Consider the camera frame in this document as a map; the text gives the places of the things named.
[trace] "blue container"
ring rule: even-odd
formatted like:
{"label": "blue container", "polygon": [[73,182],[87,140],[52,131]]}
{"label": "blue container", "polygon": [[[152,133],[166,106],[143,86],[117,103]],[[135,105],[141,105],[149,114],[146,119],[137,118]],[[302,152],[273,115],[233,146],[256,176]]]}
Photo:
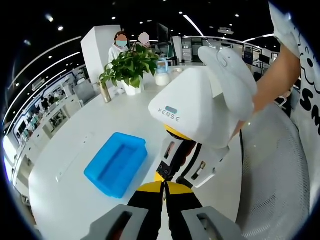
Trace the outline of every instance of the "blue container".
{"label": "blue container", "polygon": [[114,133],[84,170],[84,175],[104,194],[120,199],[146,159],[146,141]]}

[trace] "black ceiling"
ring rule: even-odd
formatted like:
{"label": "black ceiling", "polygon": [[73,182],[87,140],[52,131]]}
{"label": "black ceiling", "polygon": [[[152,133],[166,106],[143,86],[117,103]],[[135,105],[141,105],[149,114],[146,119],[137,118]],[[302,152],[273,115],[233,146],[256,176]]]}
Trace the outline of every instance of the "black ceiling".
{"label": "black ceiling", "polygon": [[[10,43],[14,46],[14,71],[11,62],[9,75],[12,79],[33,59],[46,50],[67,40],[84,37],[94,26],[121,25],[131,40],[136,40],[142,32],[147,32],[151,40],[157,39],[155,31],[156,22],[168,27],[173,35],[181,33],[186,36],[198,36],[199,33],[179,12],[188,15],[199,27],[205,36],[223,37],[218,33],[219,27],[232,28],[232,39],[247,40],[250,38],[271,34],[273,25],[270,18],[268,2],[266,0],[105,0],[86,1],[74,3],[56,3],[44,6],[41,3],[19,3],[19,7],[13,7],[14,15],[8,14],[6,21],[12,25],[7,29],[14,31],[11,34]],[[50,22],[45,15],[50,14],[54,21]],[[65,44],[50,53],[42,56],[32,64],[18,79],[19,86],[13,84],[10,90],[8,105],[17,94],[44,69],[53,63],[76,52],[81,52],[81,39]],[[279,44],[273,37],[262,38],[250,42],[257,46],[267,47],[272,51]],[[52,67],[41,77],[48,79],[64,69],[71,70],[72,66],[66,64],[84,64],[82,53],[69,58]],[[14,104],[11,112],[17,111],[24,104],[29,95],[28,89]],[[10,113],[6,122],[13,119]]]}

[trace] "white flower pot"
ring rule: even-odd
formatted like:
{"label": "white flower pot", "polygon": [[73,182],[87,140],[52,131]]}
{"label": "white flower pot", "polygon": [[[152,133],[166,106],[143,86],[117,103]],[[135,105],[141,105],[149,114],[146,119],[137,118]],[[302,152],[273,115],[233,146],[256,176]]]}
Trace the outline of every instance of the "white flower pot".
{"label": "white flower pot", "polygon": [[135,88],[131,85],[127,85],[125,83],[125,81],[121,81],[123,86],[124,86],[124,90],[125,90],[125,93],[128,95],[128,96],[134,96],[134,95],[137,95],[137,94],[140,94],[143,90],[145,90],[144,88],[144,84],[142,82],[142,79],[140,78],[140,87],[139,88]]}

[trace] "white countertop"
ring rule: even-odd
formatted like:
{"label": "white countertop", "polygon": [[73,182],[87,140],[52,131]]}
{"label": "white countertop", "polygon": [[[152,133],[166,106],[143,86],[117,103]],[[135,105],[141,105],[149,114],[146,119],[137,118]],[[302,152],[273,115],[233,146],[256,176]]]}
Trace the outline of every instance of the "white countertop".
{"label": "white countertop", "polygon": [[[157,155],[167,136],[163,124],[152,118],[148,111],[156,94],[157,91],[136,96],[123,94],[107,104],[99,95],[51,139],[29,177],[32,212],[45,239],[79,240],[85,237],[92,222],[118,204],[127,204],[141,184],[154,181],[160,163]],[[104,195],[84,175],[87,165],[115,132],[145,139],[148,152],[122,199]],[[221,163],[223,171],[194,192],[203,206],[212,206],[235,222],[242,184],[239,136],[232,140],[230,153]],[[158,239],[168,240],[171,233],[165,207],[163,209]]]}
{"label": "white countertop", "polygon": [[[50,113],[46,113],[41,121],[40,121],[40,125],[38,126],[38,128],[33,132],[32,136],[30,137],[30,139],[28,141],[32,141],[32,139],[39,133],[40,130],[43,129],[43,127],[49,123],[50,119],[57,113],[59,112],[67,103],[70,103],[71,101],[74,100],[78,100],[78,97],[76,95],[72,95],[70,97],[64,97],[63,99],[61,99],[58,103],[57,103],[57,107]],[[24,159],[24,150],[26,149],[26,146],[28,145],[28,141],[18,149],[18,154],[17,154],[17,161],[15,163],[15,167],[14,167],[14,172],[12,174],[12,184],[15,186],[16,185],[16,181],[17,181],[17,176],[20,170],[20,166],[22,164],[22,161]]]}

